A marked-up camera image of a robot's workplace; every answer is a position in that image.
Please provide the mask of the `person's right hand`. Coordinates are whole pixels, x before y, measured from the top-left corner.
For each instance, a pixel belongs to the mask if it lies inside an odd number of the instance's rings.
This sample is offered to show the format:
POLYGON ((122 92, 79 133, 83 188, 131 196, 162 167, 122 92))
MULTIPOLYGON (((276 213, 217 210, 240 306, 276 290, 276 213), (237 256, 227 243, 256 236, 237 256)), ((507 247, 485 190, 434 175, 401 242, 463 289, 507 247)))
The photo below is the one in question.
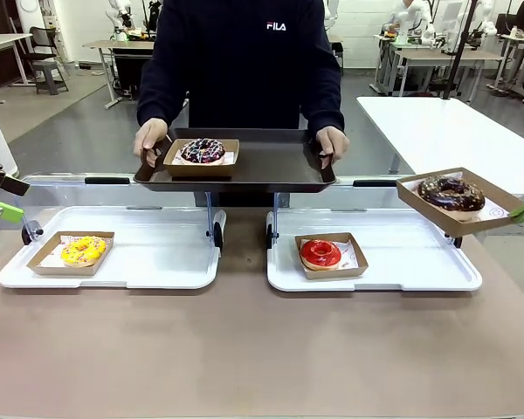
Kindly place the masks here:
POLYGON ((147 120, 136 132, 134 154, 141 157, 141 152, 146 150, 146 161, 153 168, 157 159, 154 145, 166 138, 168 130, 167 123, 162 119, 151 118, 147 120))

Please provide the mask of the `person's left hand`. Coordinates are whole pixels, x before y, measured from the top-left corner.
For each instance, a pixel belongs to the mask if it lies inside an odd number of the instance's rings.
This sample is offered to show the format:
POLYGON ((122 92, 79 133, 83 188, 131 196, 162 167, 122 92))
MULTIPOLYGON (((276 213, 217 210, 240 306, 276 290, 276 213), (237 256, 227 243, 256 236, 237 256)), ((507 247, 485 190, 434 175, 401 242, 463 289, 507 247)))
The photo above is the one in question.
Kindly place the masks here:
POLYGON ((324 169, 340 160, 349 147, 348 137, 338 128, 328 126, 316 133, 316 140, 321 146, 321 168, 324 169))

